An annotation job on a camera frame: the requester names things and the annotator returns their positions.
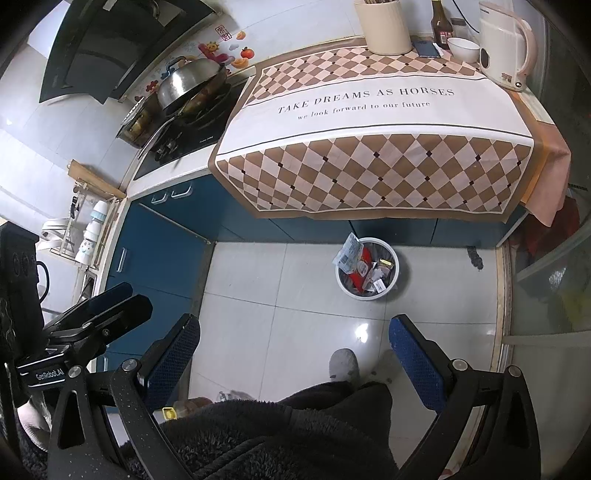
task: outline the utensil holder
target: utensil holder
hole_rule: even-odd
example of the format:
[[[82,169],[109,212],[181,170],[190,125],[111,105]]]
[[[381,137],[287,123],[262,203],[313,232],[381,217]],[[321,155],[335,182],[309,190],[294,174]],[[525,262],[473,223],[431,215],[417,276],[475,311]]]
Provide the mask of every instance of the utensil holder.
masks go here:
[[[370,51],[377,55],[402,55],[411,51],[400,0],[383,4],[355,0],[355,10]]]

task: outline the silver drawer handle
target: silver drawer handle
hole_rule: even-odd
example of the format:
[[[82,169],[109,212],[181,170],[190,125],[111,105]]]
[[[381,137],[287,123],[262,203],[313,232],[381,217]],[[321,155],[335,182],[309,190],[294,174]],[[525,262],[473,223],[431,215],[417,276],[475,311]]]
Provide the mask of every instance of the silver drawer handle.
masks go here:
[[[123,264],[125,263],[125,257],[127,257],[127,249],[123,248],[123,252],[121,252],[121,258],[119,259],[119,266],[117,267],[117,273],[123,272]]]
[[[156,200],[156,197],[152,197],[150,203],[152,205],[160,205],[161,203],[166,202],[166,200],[168,200],[168,192],[164,192],[164,196],[160,200]]]
[[[188,197],[192,193],[193,193],[193,184],[190,183],[189,184],[189,188],[187,189],[186,192],[184,192],[184,193],[176,193],[175,194],[175,192],[173,190],[173,192],[170,194],[170,198],[172,198],[172,199],[184,199],[185,197]]]

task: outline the white glove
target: white glove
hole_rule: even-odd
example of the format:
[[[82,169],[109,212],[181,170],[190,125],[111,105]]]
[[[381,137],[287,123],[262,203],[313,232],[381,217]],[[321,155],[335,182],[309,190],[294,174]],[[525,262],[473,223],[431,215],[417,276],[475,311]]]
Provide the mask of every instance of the white glove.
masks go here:
[[[18,407],[18,418],[22,428],[31,441],[44,452],[49,447],[51,430],[43,415],[35,408],[33,401],[29,399],[23,406]]]

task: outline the blue gripper pad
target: blue gripper pad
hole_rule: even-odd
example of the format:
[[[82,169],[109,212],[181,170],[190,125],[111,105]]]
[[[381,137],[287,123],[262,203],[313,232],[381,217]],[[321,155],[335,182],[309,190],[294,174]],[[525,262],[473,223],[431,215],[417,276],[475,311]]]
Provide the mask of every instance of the blue gripper pad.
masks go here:
[[[388,336],[392,350],[410,378],[423,405],[439,414],[446,404],[443,377],[437,372],[415,335],[407,330],[398,317],[390,320]]]
[[[200,337],[199,320],[191,316],[147,378],[144,403],[148,411],[166,406],[174,387],[193,357]]]

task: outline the black pants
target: black pants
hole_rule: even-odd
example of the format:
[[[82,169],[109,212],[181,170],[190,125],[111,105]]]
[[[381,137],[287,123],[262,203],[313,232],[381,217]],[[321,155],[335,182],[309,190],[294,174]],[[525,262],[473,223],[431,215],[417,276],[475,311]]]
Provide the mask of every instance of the black pants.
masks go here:
[[[392,396],[382,383],[366,383],[358,390],[349,382],[322,383],[294,393],[279,403],[296,410],[322,410],[376,442],[388,444]]]

